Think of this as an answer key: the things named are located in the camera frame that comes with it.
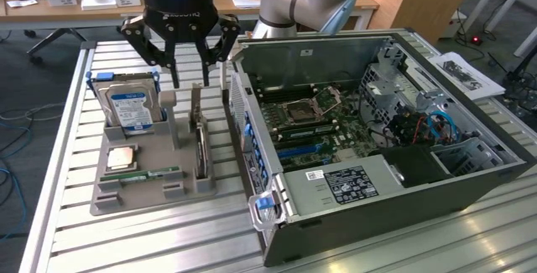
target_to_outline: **power supply label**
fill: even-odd
[[[361,166],[326,172],[325,179],[338,204],[346,204],[378,195]]]

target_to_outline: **barcode label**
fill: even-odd
[[[309,181],[323,179],[325,177],[325,174],[321,170],[316,171],[308,171],[305,173],[305,177],[308,178]]]

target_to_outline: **blue hard drive label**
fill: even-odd
[[[326,172],[325,179],[338,204],[346,204],[378,195],[362,166]]]
[[[112,95],[119,122],[128,130],[145,130],[153,124],[151,111],[144,106],[147,96],[143,92]]]

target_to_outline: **aluminum extrusion table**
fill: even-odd
[[[436,50],[398,30],[430,57]],[[191,45],[177,46],[184,88],[201,81]],[[148,67],[127,42],[80,51],[20,272],[492,272],[537,268],[537,171],[500,186],[469,208],[279,267],[263,267],[244,188],[224,118],[219,73],[201,106],[209,120],[219,193],[211,199],[92,216],[104,115],[87,90],[87,71],[139,72]],[[163,89],[171,76],[163,75]],[[179,115],[189,93],[177,93]],[[536,133],[494,100],[477,103],[537,155]]]

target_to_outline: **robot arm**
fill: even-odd
[[[209,67],[216,61],[227,60],[240,33],[237,17],[219,16],[212,0],[145,0],[145,4],[144,15],[125,21],[121,27],[125,39],[148,65],[160,65],[169,70],[175,88],[179,88],[176,44],[195,43],[203,61],[203,81],[208,86]],[[209,48],[205,37],[216,23],[223,35]],[[145,26],[164,39],[164,51],[145,38]]]
[[[333,35],[345,25],[356,0],[261,0],[253,38],[296,36],[296,23]]]

